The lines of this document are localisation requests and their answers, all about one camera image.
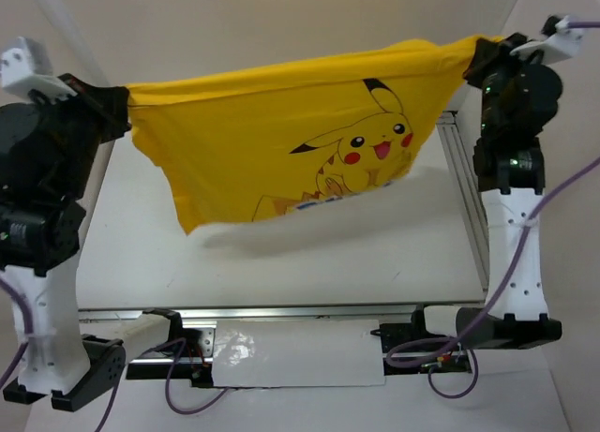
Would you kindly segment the yellow pillowcase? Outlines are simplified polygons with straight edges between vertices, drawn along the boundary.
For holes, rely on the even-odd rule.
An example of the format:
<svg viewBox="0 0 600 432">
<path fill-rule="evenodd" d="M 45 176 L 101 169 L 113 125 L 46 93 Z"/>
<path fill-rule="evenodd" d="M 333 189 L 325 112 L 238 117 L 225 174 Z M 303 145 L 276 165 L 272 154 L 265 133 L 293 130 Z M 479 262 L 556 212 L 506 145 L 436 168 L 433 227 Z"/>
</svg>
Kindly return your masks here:
<svg viewBox="0 0 600 432">
<path fill-rule="evenodd" d="M 261 221 L 406 175 L 463 83 L 477 37 L 129 86 L 132 140 L 185 232 Z"/>
</svg>

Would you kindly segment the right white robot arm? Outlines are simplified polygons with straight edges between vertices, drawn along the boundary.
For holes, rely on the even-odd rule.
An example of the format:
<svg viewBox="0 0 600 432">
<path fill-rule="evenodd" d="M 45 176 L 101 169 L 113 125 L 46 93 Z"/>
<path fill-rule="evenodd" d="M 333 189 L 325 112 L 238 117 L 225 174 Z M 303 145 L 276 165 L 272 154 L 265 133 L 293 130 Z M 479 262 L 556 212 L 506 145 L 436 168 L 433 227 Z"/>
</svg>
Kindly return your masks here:
<svg viewBox="0 0 600 432">
<path fill-rule="evenodd" d="M 487 219 L 488 290 L 483 307 L 427 305 L 412 315 L 409 338 L 420 350 L 442 338 L 468 350 L 524 350 L 558 340 L 543 292 L 539 207 L 546 187 L 538 139 L 556 115 L 563 83 L 545 63 L 549 51 L 515 33 L 480 38 L 463 78 L 481 92 L 473 169 Z"/>
</svg>

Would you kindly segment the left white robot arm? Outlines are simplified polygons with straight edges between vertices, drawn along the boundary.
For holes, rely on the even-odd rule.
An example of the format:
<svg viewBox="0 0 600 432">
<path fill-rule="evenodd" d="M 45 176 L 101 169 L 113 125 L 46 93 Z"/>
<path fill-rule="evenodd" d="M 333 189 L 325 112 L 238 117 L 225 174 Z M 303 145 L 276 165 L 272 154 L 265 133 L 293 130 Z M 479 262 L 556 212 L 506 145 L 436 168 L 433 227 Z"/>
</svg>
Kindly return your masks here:
<svg viewBox="0 0 600 432">
<path fill-rule="evenodd" d="M 121 340 L 81 334 L 76 274 L 98 148 L 131 125 L 127 88 L 60 82 L 57 95 L 36 83 L 1 109 L 1 286 L 20 340 L 1 387 L 8 402 L 49 397 L 74 412 L 115 387 L 124 366 Z"/>
</svg>

